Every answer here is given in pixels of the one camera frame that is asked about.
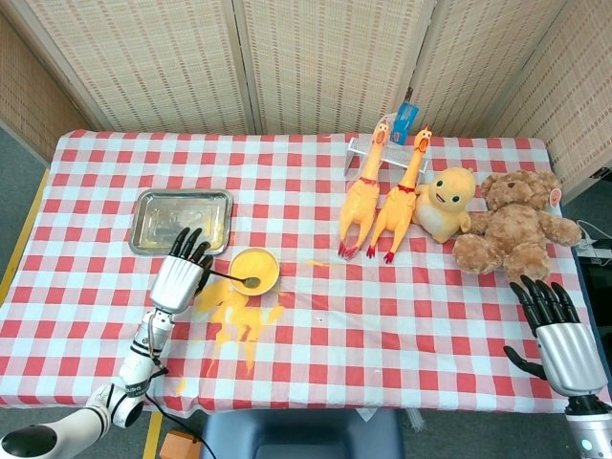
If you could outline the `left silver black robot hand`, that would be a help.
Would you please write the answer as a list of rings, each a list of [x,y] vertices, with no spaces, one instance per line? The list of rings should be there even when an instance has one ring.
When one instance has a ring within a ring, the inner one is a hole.
[[[208,282],[213,256],[208,254],[208,241],[195,247],[201,232],[184,228],[174,240],[149,295],[157,309],[180,314]]]

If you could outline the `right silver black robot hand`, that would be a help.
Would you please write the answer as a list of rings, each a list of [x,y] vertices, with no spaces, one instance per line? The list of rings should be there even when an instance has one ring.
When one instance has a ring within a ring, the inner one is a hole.
[[[546,382],[568,398],[596,396],[607,386],[595,338],[579,319],[569,294],[558,283],[526,275],[512,282],[536,340],[540,362],[527,361],[509,345],[504,352],[514,366]]]

